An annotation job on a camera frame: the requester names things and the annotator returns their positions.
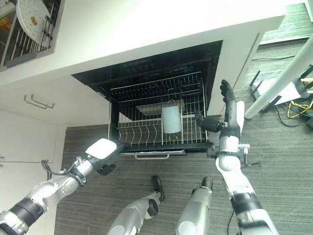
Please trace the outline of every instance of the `cabinet door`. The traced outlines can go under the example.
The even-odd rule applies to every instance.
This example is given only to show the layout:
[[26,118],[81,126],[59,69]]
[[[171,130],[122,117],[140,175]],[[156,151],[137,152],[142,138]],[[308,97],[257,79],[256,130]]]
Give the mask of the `cabinet door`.
[[53,162],[57,126],[0,110],[0,162]]
[[[0,212],[21,201],[46,177],[40,163],[0,163]],[[30,227],[27,235],[44,235],[45,227],[46,214]]]

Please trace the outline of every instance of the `cable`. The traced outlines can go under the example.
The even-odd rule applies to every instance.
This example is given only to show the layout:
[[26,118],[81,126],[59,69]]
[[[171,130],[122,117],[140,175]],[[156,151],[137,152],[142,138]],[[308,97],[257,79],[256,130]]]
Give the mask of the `cable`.
[[285,104],[285,107],[286,107],[287,109],[289,109],[289,110],[291,110],[291,111],[297,113],[297,114],[300,114],[300,115],[302,115],[302,116],[306,116],[306,117],[312,118],[311,115],[307,115],[307,114],[305,114],[305,113],[300,113],[300,110],[295,110],[295,108],[298,108],[298,107],[295,107],[295,108],[289,107],[287,104]]
[[277,111],[278,118],[279,118],[280,122],[281,122],[284,126],[287,126],[287,127],[296,127],[296,126],[300,125],[300,122],[298,122],[298,124],[296,124],[296,125],[288,125],[288,124],[284,123],[283,120],[282,120],[281,117],[280,117],[280,113],[279,113],[278,108],[277,108],[276,106],[275,106],[275,109],[276,109],[276,111]]
[[53,172],[53,171],[50,169],[47,160],[42,160],[42,161],[41,161],[41,165],[43,166],[43,169],[44,169],[46,172],[48,172],[48,173],[51,174],[51,176],[52,176],[52,175],[66,175],[66,174],[67,174],[67,170],[65,170],[64,173],[55,173],[55,172]]
[[[49,167],[47,161],[44,161],[43,163],[44,163],[44,165],[45,165],[45,168],[47,168],[48,170],[51,171],[51,169],[50,169],[50,167]],[[49,173],[49,172],[47,172],[47,180],[50,180],[51,178],[52,178],[52,174]]]
[[233,218],[233,216],[234,216],[234,211],[233,211],[233,213],[231,214],[231,217],[230,217],[230,219],[229,219],[229,221],[228,221],[228,225],[227,225],[227,235],[229,235],[229,225],[230,225],[230,222],[231,222],[231,219]]
[[[296,106],[296,107],[299,107],[301,109],[303,109],[301,112],[295,112],[294,110],[291,109],[291,105],[293,106]],[[295,118],[299,115],[304,115],[306,116],[306,114],[303,114],[305,113],[306,111],[308,111],[313,105],[313,101],[310,103],[310,104],[297,104],[296,102],[294,102],[293,100],[289,103],[289,106],[288,106],[288,112],[287,112],[287,117],[289,118]],[[293,116],[290,116],[290,110],[294,111],[295,113],[297,113],[296,115],[293,115]]]
[[293,58],[295,57],[295,55],[291,55],[291,56],[287,56],[287,57],[281,57],[281,58],[255,58],[252,60],[284,60],[284,59],[289,59],[289,58]]

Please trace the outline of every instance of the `cabinet handle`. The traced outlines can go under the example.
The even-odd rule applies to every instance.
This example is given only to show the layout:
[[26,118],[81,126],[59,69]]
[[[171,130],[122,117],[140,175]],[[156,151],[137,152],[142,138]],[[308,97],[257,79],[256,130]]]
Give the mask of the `cabinet handle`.
[[49,104],[44,104],[44,103],[41,103],[41,102],[35,100],[35,99],[34,99],[34,94],[31,94],[31,95],[30,95],[30,100],[31,100],[32,102],[30,102],[30,101],[27,100],[27,95],[24,95],[24,101],[25,101],[26,103],[28,103],[28,104],[34,105],[34,106],[36,106],[36,107],[38,107],[38,108],[41,108],[41,109],[47,109],[47,108],[53,109],[53,108],[54,108],[54,103],[52,103],[51,105],[49,105]]

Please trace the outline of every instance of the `dishwasher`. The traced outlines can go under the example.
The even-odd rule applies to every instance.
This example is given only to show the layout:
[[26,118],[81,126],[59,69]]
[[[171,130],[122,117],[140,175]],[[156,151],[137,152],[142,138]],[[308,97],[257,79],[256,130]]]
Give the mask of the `dishwasher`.
[[[205,152],[208,134],[196,124],[206,115],[222,41],[188,47],[72,76],[110,102],[109,139],[137,159]],[[178,106],[179,131],[166,133],[162,109]]]

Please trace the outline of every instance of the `white cup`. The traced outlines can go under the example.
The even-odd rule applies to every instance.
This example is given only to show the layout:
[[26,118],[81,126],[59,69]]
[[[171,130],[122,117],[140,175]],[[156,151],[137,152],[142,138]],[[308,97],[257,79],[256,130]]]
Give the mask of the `white cup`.
[[166,134],[181,131],[179,106],[162,108],[163,132]]

